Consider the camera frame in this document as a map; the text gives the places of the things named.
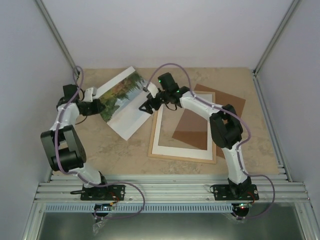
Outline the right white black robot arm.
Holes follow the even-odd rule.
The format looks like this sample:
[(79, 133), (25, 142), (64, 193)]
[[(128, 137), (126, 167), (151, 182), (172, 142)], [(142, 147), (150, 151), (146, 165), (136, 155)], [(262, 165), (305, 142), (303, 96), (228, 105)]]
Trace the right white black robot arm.
[(242, 199), (247, 195), (252, 182), (246, 173), (242, 155), (243, 128), (234, 107), (209, 102), (196, 95), (189, 87), (179, 87), (169, 72), (159, 76), (158, 82), (161, 88), (150, 81), (143, 87), (148, 95), (139, 110), (151, 115), (161, 105), (173, 104), (207, 120), (212, 141), (222, 149), (227, 163), (229, 193), (236, 200)]

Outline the landscape photo print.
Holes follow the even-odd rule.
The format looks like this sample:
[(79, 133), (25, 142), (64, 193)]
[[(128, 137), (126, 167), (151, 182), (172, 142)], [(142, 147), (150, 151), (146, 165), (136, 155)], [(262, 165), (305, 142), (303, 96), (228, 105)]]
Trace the landscape photo print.
[(95, 98), (105, 106), (102, 119), (121, 138), (128, 140), (152, 114), (139, 110), (147, 100), (147, 81), (131, 66), (103, 84)]

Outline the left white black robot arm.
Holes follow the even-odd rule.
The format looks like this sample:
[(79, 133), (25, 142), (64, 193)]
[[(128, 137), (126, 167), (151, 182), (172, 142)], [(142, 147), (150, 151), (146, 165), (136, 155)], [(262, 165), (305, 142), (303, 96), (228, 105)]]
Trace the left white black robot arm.
[(100, 114), (105, 106), (99, 99), (85, 101), (80, 99), (81, 89), (75, 84), (63, 86), (64, 96), (59, 100), (55, 123), (50, 130), (42, 132), (40, 139), (53, 171), (78, 177), (83, 182), (81, 194), (83, 198), (103, 200), (108, 197), (110, 188), (105, 177), (98, 170), (90, 167), (85, 148), (76, 132), (77, 118)]

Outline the brown backing board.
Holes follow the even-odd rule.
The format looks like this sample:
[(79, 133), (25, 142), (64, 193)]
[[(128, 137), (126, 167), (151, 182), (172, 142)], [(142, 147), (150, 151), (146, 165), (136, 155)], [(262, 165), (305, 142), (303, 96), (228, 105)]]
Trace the brown backing board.
[[(195, 85), (194, 90), (197, 92), (213, 92), (215, 93), (215, 102), (217, 104), (223, 106), (227, 104), (232, 105), (238, 116), (241, 116), (243, 113), (246, 103), (246, 100), (243, 98), (199, 83)], [(197, 149), (206, 150), (208, 132), (208, 125), (205, 119), (194, 112), (185, 109), (173, 132), (172, 138)]]

